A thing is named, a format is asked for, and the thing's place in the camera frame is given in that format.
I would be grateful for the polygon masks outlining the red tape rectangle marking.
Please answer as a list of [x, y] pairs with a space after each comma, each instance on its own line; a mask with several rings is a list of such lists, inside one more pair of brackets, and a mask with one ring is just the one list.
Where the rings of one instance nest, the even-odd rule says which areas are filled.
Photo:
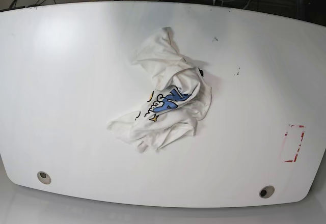
[[284, 137], [282, 160], [286, 163], [294, 163], [303, 142], [306, 127], [304, 125], [290, 125]]

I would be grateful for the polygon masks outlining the white printed t-shirt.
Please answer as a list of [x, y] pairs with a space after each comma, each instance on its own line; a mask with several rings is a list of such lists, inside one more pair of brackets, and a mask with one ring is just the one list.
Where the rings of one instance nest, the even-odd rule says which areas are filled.
[[202, 71], [179, 53], [172, 33], [170, 27], [160, 28], [135, 51], [131, 63], [145, 70], [154, 90], [139, 111], [107, 124], [117, 139], [141, 153], [194, 136], [211, 105], [211, 87]]

